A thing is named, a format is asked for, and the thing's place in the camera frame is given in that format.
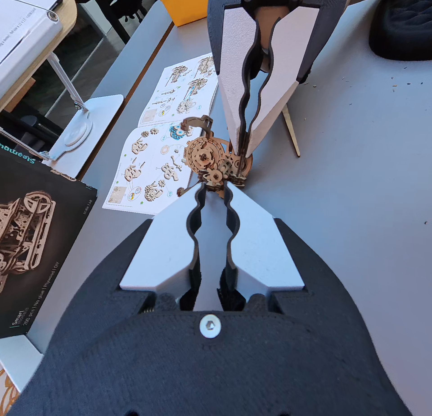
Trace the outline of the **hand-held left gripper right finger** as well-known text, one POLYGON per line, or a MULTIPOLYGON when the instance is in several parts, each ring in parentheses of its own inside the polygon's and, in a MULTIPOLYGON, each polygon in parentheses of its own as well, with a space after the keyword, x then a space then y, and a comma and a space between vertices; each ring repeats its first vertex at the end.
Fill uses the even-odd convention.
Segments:
POLYGON ((303 289, 304 282, 273 216, 231 182, 225 185, 224 202, 226 224, 233 234, 227 245, 225 272, 229 290, 250 298, 303 289))

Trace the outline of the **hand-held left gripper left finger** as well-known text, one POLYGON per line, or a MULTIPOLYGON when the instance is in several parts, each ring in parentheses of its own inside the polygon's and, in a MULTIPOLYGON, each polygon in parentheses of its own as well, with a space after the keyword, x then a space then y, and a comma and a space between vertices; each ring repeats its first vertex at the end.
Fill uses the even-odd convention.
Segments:
POLYGON ((197 254, 197 241, 187 229, 187 219, 205 194, 197 183, 174 203, 157 214, 148 228, 120 287, 123 290, 155 293, 186 293, 191 289, 189 269, 197 254))

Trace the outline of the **black chair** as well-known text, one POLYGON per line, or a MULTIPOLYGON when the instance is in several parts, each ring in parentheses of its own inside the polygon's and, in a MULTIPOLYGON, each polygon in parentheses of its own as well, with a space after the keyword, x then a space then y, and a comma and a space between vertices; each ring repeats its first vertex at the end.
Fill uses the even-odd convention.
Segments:
MULTIPOLYGON (((90 0, 75 1, 77 3, 87 3, 90 0)), ((134 19, 134 15, 136 15, 138 21, 141 22, 142 18, 147 14, 147 9, 143 6, 143 0, 95 0, 95 2, 124 44, 129 41, 130 35, 121 25, 120 19, 126 17, 126 21, 128 21, 128 19, 134 19)))

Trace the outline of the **thin wooden strip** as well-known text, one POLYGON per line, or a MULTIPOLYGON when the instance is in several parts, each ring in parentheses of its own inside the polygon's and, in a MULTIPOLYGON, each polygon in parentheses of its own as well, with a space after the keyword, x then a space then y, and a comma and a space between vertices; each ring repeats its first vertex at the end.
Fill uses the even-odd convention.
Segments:
POLYGON ((283 109, 282 109, 282 114, 284 116, 285 122, 286 122, 286 126, 288 128, 288 132, 289 135, 291 137, 295 152, 297 154, 297 157, 300 157, 300 150, 299 150, 299 146, 298 146, 298 142, 296 140, 296 136, 295 136, 295 132, 294 132, 294 127, 293 127, 293 123, 291 121, 291 117, 289 114, 289 110, 288 110, 288 106, 287 104, 284 105, 283 109))

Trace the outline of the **black model kit box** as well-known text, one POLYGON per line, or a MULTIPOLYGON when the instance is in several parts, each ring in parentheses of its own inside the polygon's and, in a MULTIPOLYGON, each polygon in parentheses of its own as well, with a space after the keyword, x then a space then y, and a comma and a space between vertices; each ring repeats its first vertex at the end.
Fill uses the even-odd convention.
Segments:
POLYGON ((29 331, 96 199, 95 188, 1 143, 1 338, 29 331))

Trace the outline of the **metal page holder clip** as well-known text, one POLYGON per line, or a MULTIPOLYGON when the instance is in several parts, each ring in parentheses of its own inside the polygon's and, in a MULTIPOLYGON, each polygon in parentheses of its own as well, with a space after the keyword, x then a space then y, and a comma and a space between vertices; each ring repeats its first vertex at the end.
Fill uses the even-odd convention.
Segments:
POLYGON ((17 22, 20 19, 31 17, 33 14, 47 15, 49 19, 57 21, 57 15, 52 11, 62 0, 0 0, 1 19, 10 16, 17 22))

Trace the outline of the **yellow bin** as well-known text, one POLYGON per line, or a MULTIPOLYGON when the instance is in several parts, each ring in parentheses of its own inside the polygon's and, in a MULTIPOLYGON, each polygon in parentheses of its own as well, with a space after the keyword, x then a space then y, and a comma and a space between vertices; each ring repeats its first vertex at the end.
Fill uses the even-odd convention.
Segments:
POLYGON ((207 17, 208 0, 161 0, 175 26, 207 17))

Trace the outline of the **white box with yellow print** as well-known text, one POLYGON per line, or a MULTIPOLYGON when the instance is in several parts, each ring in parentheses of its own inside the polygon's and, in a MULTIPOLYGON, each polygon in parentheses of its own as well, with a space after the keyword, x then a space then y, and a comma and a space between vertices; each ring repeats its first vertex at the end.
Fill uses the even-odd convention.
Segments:
POLYGON ((26 335, 0 339, 0 361, 21 393, 44 357, 26 335))

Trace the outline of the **wooden stand board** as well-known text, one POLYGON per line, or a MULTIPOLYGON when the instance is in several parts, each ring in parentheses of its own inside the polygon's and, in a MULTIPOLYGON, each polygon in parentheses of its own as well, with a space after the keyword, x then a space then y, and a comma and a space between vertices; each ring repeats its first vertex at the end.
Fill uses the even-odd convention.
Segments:
POLYGON ((57 46, 64 40, 68 33, 72 30, 77 20, 77 7, 74 0, 63 0, 54 12, 59 17, 61 23, 61 29, 57 32, 52 40, 46 42, 43 47, 40 48, 40 52, 31 57, 26 56, 25 62, 27 65, 25 68, 19 70, 20 76, 16 78, 14 84, 10 86, 8 90, 5 90, 1 94, 0 109, 3 110, 13 99, 15 95, 24 87, 26 82, 35 73, 35 71, 47 60, 48 56, 54 52, 57 46))

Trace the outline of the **black quilted chair cushion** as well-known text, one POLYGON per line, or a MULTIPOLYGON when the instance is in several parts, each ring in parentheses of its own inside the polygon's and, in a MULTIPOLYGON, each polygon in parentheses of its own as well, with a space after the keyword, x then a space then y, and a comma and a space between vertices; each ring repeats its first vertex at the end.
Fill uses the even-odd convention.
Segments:
POLYGON ((381 0, 369 34, 378 56, 399 61, 432 59, 432 0, 381 0))

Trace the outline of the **assembly instruction booklet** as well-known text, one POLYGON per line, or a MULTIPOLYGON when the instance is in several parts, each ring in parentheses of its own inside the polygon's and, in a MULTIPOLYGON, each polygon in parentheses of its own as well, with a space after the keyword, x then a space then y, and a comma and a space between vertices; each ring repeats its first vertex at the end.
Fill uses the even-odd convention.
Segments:
POLYGON ((217 86, 212 53, 163 70, 125 141, 104 209, 155 215, 177 199, 192 173, 184 159, 187 142, 201 135, 199 127, 181 128, 181 122, 209 115, 217 86))

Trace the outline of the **small wooden gear axle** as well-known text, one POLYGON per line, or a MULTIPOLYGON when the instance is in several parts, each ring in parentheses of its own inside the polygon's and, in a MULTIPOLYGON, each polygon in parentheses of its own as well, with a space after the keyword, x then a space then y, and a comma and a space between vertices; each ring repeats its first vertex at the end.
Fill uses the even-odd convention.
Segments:
POLYGON ((246 177, 243 176, 242 174, 244 163, 246 163, 246 158, 245 158, 245 149, 243 148, 240 154, 239 165, 233 182, 234 185, 237 186, 238 188, 245 186, 246 177))

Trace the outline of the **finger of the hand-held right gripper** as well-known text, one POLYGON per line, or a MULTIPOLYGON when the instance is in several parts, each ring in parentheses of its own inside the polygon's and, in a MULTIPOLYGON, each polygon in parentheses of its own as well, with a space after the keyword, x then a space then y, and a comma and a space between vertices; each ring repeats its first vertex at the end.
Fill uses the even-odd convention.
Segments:
POLYGON ((271 72, 259 94, 246 156, 261 143, 299 84, 297 76, 319 8, 299 6, 275 23, 270 40, 271 72))
POLYGON ((226 9, 218 75, 225 119, 235 154, 240 154, 246 130, 250 56, 258 44, 259 27, 243 7, 226 9))

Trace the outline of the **white stand base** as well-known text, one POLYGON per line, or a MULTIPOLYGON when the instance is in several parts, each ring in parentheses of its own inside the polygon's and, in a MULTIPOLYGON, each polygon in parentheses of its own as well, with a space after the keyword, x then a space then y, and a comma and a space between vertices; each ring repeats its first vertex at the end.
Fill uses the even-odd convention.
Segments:
POLYGON ((124 97, 120 94, 84 102, 49 151, 51 160, 42 163, 70 177, 76 177, 105 132, 124 97))

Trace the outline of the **wooden mechanical model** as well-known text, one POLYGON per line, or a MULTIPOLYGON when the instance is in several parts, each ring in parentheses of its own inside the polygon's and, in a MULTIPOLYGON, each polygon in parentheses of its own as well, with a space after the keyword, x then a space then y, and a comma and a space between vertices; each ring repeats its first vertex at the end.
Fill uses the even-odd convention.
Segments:
MULTIPOLYGON (((189 117, 181 122, 185 131, 191 127, 201 127, 205 136, 187 142, 184 151, 186 164, 198 175, 199 182, 203 182, 210 192, 217 192, 224 197, 224 183, 234 182, 239 165, 240 156, 234 154, 231 142, 215 138, 211 131, 213 120, 204 115, 201 118, 189 117)), ((247 176, 252 166, 253 158, 246 158, 242 174, 247 176)))

